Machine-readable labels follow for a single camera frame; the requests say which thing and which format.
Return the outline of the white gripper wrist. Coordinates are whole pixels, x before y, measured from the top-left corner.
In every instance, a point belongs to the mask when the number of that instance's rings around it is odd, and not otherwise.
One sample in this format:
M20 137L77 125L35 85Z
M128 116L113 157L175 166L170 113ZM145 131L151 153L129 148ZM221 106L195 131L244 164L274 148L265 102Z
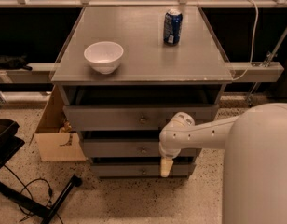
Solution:
M181 150L176 148L168 148L159 144L159 153L162 156L160 161L160 175L168 177L173 166L173 159L175 159Z

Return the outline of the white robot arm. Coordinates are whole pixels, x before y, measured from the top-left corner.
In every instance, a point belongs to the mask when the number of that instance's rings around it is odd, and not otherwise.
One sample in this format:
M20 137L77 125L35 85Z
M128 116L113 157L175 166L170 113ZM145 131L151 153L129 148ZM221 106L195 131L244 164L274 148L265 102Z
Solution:
M222 149L222 224L287 224L287 103L197 125L179 112L159 135L160 173L185 148Z

